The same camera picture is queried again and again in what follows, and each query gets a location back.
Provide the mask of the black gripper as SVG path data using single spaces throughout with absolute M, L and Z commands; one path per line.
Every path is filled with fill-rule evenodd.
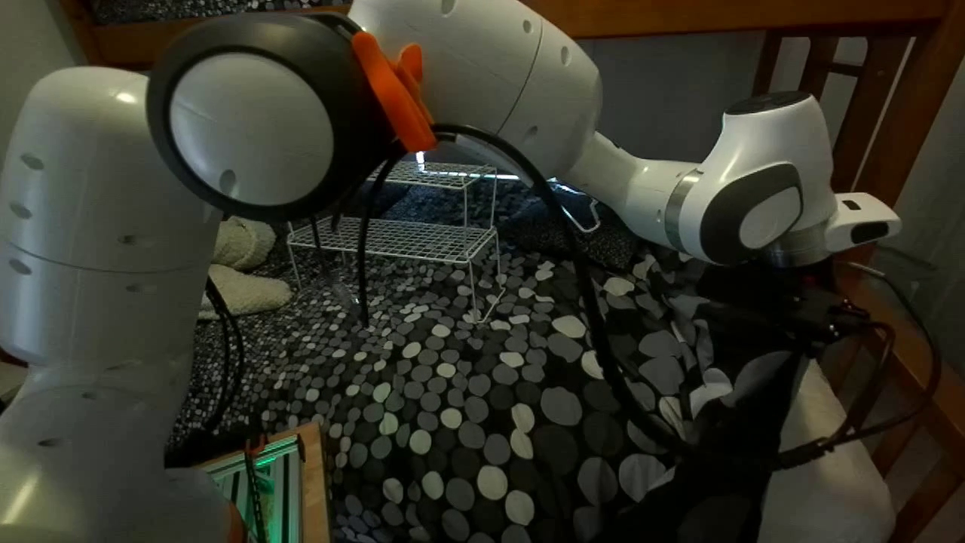
M 730 318 L 800 348 L 828 348 L 850 334 L 878 333 L 864 308 L 807 271 L 769 265 L 712 269 L 703 276 L 703 297 Z

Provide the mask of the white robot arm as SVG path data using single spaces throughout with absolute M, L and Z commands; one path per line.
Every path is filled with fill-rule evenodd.
M 835 192 L 807 93 L 730 109 L 697 163 L 622 152 L 599 104 L 594 60 L 524 0 L 209 19 L 146 72 L 41 76 L 0 183 L 0 343 L 26 367 L 0 416 L 3 543 L 242 543 L 214 483 L 161 461 L 218 228 L 324 215 L 444 140 L 715 265 L 810 265 L 900 228 Z

